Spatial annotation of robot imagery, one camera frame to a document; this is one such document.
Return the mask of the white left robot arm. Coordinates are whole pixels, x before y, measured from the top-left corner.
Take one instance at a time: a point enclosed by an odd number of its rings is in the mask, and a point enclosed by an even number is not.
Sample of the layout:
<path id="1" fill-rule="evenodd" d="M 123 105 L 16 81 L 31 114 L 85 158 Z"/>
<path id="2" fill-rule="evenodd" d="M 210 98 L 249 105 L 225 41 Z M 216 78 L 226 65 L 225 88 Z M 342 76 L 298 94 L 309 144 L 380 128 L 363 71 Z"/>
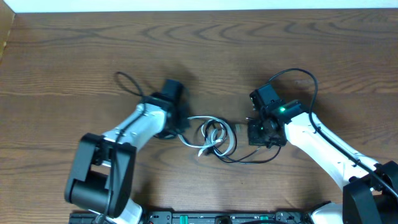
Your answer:
<path id="1" fill-rule="evenodd" d="M 187 128 L 188 105 L 148 96 L 135 112 L 102 135 L 87 133 L 78 144 L 65 201 L 95 213 L 95 223 L 139 223 L 140 205 L 130 198 L 136 154 L 150 138 Z"/>

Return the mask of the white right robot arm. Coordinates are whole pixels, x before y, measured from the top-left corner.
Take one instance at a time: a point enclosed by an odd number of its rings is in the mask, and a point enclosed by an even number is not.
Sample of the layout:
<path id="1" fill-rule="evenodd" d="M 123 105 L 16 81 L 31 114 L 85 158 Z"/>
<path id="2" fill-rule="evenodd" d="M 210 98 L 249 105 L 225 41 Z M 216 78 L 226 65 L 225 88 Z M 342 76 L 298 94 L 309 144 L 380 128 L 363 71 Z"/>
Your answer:
<path id="1" fill-rule="evenodd" d="M 249 137 L 298 147 L 343 193 L 341 204 L 326 202 L 309 212 L 311 223 L 397 223 L 396 162 L 381 164 L 355 150 L 297 100 L 251 100 L 259 119 L 250 121 Z"/>

